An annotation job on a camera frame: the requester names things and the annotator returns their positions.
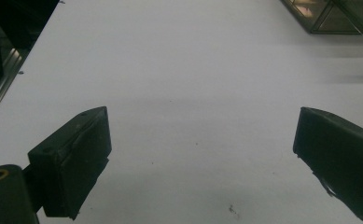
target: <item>white table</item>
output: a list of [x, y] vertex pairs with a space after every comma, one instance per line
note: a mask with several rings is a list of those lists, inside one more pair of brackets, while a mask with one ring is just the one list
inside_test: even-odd
[[361, 223], [292, 145], [301, 106], [363, 127], [363, 36], [308, 35], [273, 0], [66, 0], [22, 71], [0, 165], [108, 107], [110, 163], [76, 224]]

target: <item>white surface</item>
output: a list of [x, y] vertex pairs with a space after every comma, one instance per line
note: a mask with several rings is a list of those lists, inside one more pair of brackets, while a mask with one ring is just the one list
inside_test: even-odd
[[307, 35], [274, 0], [67, 0], [22, 70], [0, 165], [108, 107], [110, 163], [75, 223], [360, 223], [292, 144], [304, 105], [363, 127], [362, 36]]

